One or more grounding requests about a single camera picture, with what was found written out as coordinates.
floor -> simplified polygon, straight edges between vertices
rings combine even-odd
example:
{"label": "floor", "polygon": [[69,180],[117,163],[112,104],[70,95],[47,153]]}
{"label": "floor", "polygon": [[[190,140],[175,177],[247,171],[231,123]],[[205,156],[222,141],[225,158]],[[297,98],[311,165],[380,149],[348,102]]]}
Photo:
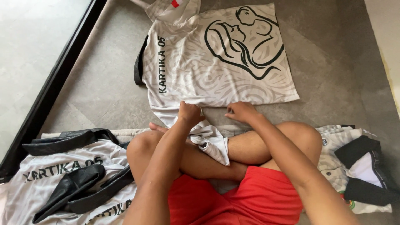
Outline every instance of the floor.
{"label": "floor", "polygon": [[[201,12],[272,0],[203,0]],[[300,100],[258,106],[272,122],[292,120],[314,127],[349,124],[371,130],[353,55],[343,38],[339,0],[275,1],[276,16]],[[100,15],[42,132],[146,128],[162,123],[150,111],[147,90],[135,85],[134,61],[152,25],[128,0],[109,0]],[[391,96],[389,92],[382,95]],[[235,124],[224,108],[205,108],[213,125]],[[358,215],[362,224],[395,224],[390,213]],[[302,215],[300,224],[309,224]]]}

